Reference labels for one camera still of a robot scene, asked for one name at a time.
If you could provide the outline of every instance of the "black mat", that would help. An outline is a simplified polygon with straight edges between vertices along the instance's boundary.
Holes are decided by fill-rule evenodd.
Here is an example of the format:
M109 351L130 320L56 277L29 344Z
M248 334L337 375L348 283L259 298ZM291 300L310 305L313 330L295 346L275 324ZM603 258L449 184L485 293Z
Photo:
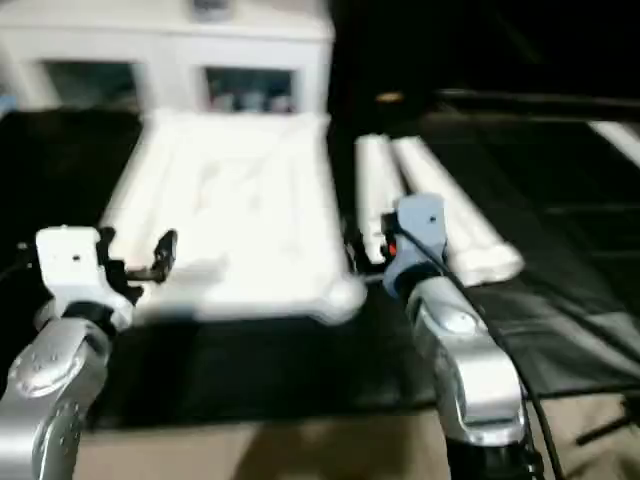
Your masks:
M139 129L134 117L114 114L3 120L0 139L13 160L4 178L24 192L25 208L3 192L2 264L39 227L95 224ZM422 133L525 256L517 279L472 294L536 389L553 396L637 387L640 332L629 312L639 308L640 170L584 125L448 123ZM1 337L5 365L31 333L29 312L43 294L33 281L25 274L0 289L22 331ZM118 338L92 428L404 411L433 400L429 365L401 308L376 286L359 315L333 329L306 317L170 320Z

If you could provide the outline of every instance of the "white shelf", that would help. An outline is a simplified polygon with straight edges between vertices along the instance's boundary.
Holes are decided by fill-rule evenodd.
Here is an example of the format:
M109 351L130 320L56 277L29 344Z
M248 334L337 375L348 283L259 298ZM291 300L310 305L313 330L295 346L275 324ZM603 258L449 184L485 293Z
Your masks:
M23 109L55 108L44 61L132 66L143 110L206 111L207 67L284 69L294 109L324 107L332 38L323 0L232 0L199 22L192 0L11 0L0 5L0 58Z
M317 0L233 0L228 20L200 22L190 0L13 0L0 28L107 29L188 35L328 40Z

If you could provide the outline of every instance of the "white tube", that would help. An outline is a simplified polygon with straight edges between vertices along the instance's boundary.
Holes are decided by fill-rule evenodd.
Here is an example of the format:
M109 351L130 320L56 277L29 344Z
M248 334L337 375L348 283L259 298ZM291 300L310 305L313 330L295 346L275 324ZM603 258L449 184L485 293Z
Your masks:
M380 246L382 214L393 211L394 202L404 195L402 183L391 158L391 145L385 136L367 135L356 142L359 227L367 255L374 263L384 258Z
M589 126L640 167L640 139L629 127L615 122L590 122Z
M467 285L508 280L524 266L518 251L506 243L421 139L393 142L413 190L441 195L449 237L448 259Z

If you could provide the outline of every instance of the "table surface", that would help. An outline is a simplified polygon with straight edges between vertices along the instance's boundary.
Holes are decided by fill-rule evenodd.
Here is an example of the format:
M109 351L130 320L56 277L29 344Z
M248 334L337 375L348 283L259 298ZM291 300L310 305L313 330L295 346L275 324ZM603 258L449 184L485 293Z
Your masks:
M418 130L525 258L517 278L471 294L534 387L547 397L637 388L640 169L584 124L436 122ZM96 224L139 132L135 117L120 114L3 119L0 139L12 159L3 173L15 188L1 195L4 204L19 198L21 214L5 212L0 265L42 226ZM28 302L19 300L25 292ZM0 338L5 367L33 335L29 318L45 297L33 272L3 285L0 299L18 327ZM337 328L304 315L207 325L158 320L117 339L92 428L403 411L433 402L430 367L400 305L379 285Z
M232 15L197 21L190 0L19 0L0 4L0 26L327 40L319 0L233 0Z

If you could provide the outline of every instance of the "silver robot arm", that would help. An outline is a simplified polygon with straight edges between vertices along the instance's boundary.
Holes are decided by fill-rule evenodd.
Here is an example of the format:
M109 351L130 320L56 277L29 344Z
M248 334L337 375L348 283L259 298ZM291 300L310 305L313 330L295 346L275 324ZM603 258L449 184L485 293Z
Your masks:
M447 238L442 199L405 197L383 226L388 251L395 252L388 255L383 284L407 305L416 344L434 365L451 478L534 478L538 472L525 448L525 406L516 368L443 272Z
M36 236L53 299L36 322L39 334L11 365L0 400L0 480L72 478L83 422L107 379L112 340L131 325L142 293L126 277L164 279L173 265L175 232L159 243L155 268L130 275L108 258L110 239L103 240L84 227L47 228ZM119 281L109 278L118 270L114 264Z

